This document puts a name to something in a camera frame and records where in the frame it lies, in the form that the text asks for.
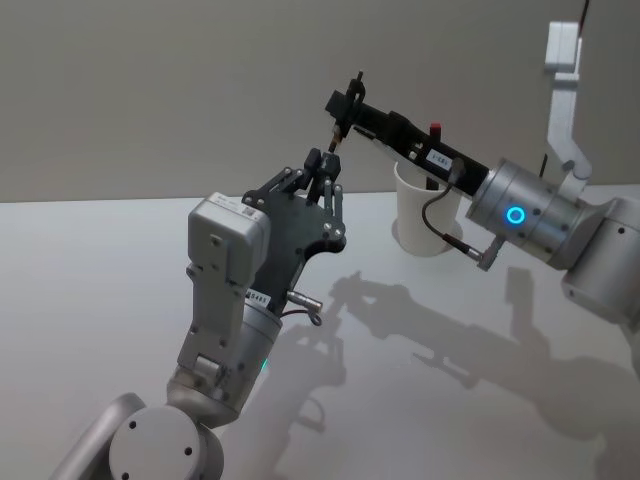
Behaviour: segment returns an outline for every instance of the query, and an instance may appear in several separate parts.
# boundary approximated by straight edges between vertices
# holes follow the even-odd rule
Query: label sticker
[[[437,152],[435,150],[430,150],[427,155],[427,160],[433,163],[434,165],[439,166],[440,168],[444,168],[447,172],[451,170],[451,166],[453,165],[453,160],[451,160],[446,155]]]
[[[214,193],[211,197],[211,202],[234,213],[238,213],[243,217],[250,218],[251,220],[256,220],[259,216],[259,211],[255,208],[251,208],[237,200],[226,197],[221,193]]]
[[[253,300],[254,302],[256,302],[257,304],[259,304],[261,307],[264,307],[264,308],[267,308],[267,305],[269,305],[269,302],[271,301],[271,297],[269,295],[265,295],[264,293],[260,293],[256,290],[252,290],[251,288],[247,290],[247,294],[245,295],[245,298]]]

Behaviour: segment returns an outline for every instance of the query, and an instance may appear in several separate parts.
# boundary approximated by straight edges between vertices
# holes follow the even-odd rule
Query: glowing blue light
[[[522,207],[511,207],[507,210],[507,222],[511,225],[522,225],[527,219],[527,212]]]

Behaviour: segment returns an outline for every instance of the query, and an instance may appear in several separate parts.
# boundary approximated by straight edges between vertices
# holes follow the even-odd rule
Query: paper cup
[[[430,257],[441,253],[446,242],[422,221],[422,206],[444,191],[427,190],[427,176],[410,162],[398,162],[394,168],[398,198],[398,241],[412,255]],[[427,209],[431,225],[442,233],[451,233],[460,206],[460,195],[453,191]]]

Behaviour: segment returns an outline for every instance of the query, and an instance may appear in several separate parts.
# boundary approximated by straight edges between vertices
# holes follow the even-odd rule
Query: white table
[[[587,198],[616,194],[640,187]],[[197,202],[0,205],[0,478],[47,478],[121,393],[163,403],[190,323]],[[489,273],[455,251],[414,258],[392,235],[393,194],[347,195],[345,216],[347,249],[299,283],[325,302],[325,325],[286,320],[221,433],[226,480],[640,475],[627,345],[564,300],[561,273],[510,246]]]

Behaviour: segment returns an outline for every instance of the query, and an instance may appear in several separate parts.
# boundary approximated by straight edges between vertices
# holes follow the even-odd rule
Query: metal connector
[[[320,313],[320,311],[322,310],[322,302],[319,302],[318,300],[315,300],[311,297],[307,297],[300,292],[287,292],[287,300],[289,300],[291,303],[295,303],[296,305],[300,305],[301,307],[304,307],[313,313]]]
[[[504,245],[504,242],[504,237],[496,235],[496,237],[493,239],[493,242],[491,242],[489,248],[484,251],[484,253],[482,254],[482,258],[478,262],[478,267],[481,270],[484,270],[485,272],[489,271],[489,269],[493,265],[493,262],[496,261],[498,253],[500,252],[502,245]]]
[[[482,261],[482,253],[475,248],[470,247],[466,255],[474,262],[480,263]]]

